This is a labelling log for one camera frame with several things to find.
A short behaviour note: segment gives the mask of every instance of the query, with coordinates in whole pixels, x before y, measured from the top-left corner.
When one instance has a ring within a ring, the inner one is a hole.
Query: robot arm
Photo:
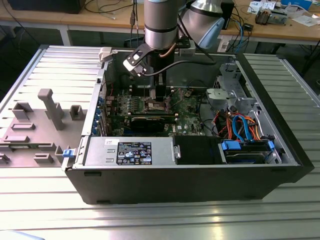
[[[220,5],[221,0],[196,0],[186,4],[182,13],[178,14],[177,0],[145,0],[145,43],[136,48],[123,65],[139,77],[153,76],[151,85],[155,86],[156,97],[163,98],[168,68],[181,63],[215,64],[213,58],[203,49],[213,45],[223,27],[224,19],[221,17]],[[181,53],[188,53],[190,52],[188,49],[192,49],[194,53],[195,47],[212,61],[210,63],[190,60],[174,62],[175,49],[184,49]],[[147,69],[142,62],[144,58],[144,62],[153,68],[153,73],[146,73]]]

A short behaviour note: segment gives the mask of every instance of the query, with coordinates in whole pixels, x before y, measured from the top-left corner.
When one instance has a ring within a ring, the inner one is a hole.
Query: power supply label
[[[118,165],[152,165],[151,142],[119,142]]]

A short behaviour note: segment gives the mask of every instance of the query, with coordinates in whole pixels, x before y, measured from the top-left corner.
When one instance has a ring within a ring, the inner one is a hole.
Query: electronic equipment
[[[270,10],[260,7],[255,16],[255,23],[260,25],[266,24],[285,24],[288,19],[287,14],[276,9]]]
[[[309,145],[295,131],[308,135],[314,126],[292,123],[286,113],[291,104],[307,106],[303,113],[318,112],[320,101],[287,62],[203,50],[199,45],[206,41],[184,20],[194,16],[193,23],[207,23],[198,26],[204,36],[218,36],[224,22],[220,2],[194,1],[183,16],[175,0],[144,5],[145,43],[135,50],[80,47],[79,59],[69,48],[39,53],[44,59],[26,76],[37,80],[47,73],[55,79],[51,84],[90,84],[92,95],[68,96],[72,102],[66,105],[65,97],[46,87],[30,104],[14,101],[15,118],[0,141],[4,165],[62,162],[88,204],[262,199],[314,168],[305,152]],[[47,59],[56,52],[59,58]],[[49,69],[39,69],[43,62]],[[266,70],[266,63],[279,70]],[[286,92],[291,85],[300,99]]]
[[[13,10],[78,14],[86,0],[8,0]]]
[[[232,11],[235,7],[235,3],[233,0],[222,0],[221,1],[221,9],[222,9],[222,17],[224,19],[224,24],[222,29],[226,30],[228,28]]]

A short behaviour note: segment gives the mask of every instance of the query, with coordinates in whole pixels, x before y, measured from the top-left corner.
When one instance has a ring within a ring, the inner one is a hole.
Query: metal bracket
[[[173,154],[175,159],[180,159],[181,158],[181,153],[180,153],[180,146],[174,146],[173,147]]]
[[[104,63],[109,61],[112,58],[112,48],[111,47],[102,47],[99,52],[99,60]]]

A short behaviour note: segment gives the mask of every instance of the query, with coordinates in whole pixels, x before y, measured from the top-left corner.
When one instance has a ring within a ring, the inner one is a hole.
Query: connector
[[[130,16],[130,26],[133,27],[136,24],[136,14],[134,11],[131,12]]]

